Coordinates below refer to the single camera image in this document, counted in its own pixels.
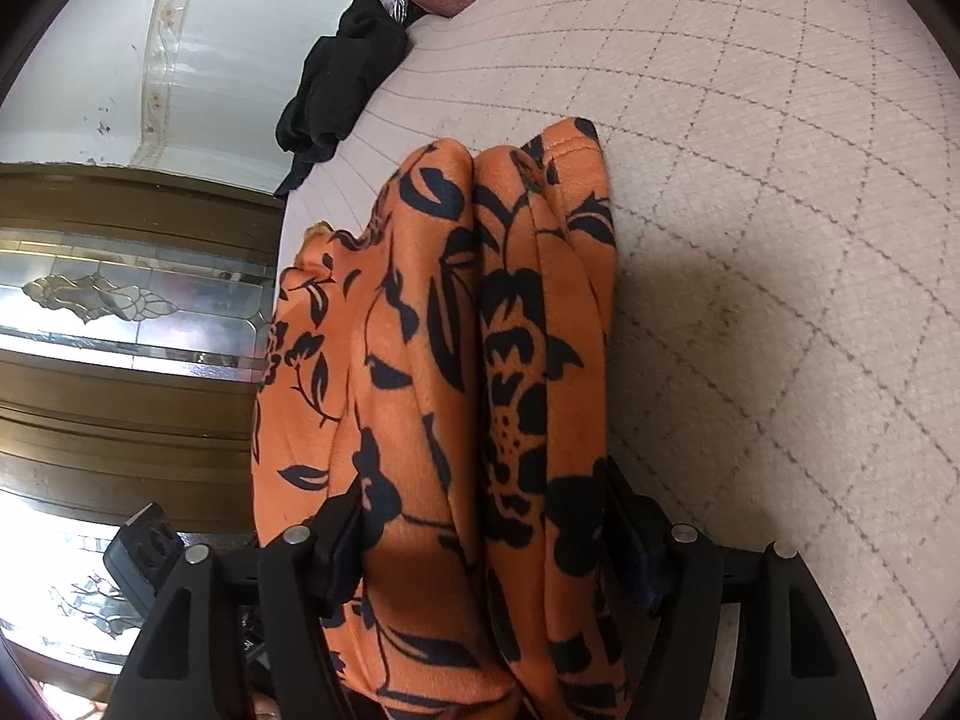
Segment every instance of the black cloth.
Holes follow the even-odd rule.
[[[354,0],[335,37],[322,37],[304,61],[296,97],[277,123],[277,143],[293,151],[289,175],[274,193],[286,197],[315,163],[333,158],[374,90],[407,52],[407,32],[380,0]]]

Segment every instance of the wall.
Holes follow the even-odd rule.
[[[351,0],[72,0],[0,107],[0,162],[150,167],[272,191],[274,128]]]

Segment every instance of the metal screw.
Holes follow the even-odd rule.
[[[184,557],[190,565],[196,565],[210,557],[210,548],[206,544],[194,544],[192,547],[187,547]]]
[[[306,525],[294,525],[283,532],[283,540],[288,544],[302,544],[310,538],[310,529]]]
[[[774,552],[777,557],[782,557],[784,560],[792,560],[797,557],[797,547],[786,541],[785,538],[778,538],[774,541]]]
[[[673,529],[670,531],[670,536],[673,536],[673,541],[680,544],[692,544],[694,541],[697,541],[697,529],[692,525],[686,525],[685,523],[680,523],[680,525],[674,525]]]

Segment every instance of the orange floral fabric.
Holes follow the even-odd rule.
[[[359,239],[319,225],[281,276],[257,531],[361,476],[364,577],[323,630],[395,720],[625,710],[597,563],[615,271],[596,132],[568,119],[415,151]]]

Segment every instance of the wooden frame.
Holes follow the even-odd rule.
[[[272,196],[123,167],[0,166],[0,225],[275,264]],[[256,387],[0,351],[0,488],[120,524],[151,501],[194,533],[251,531]]]

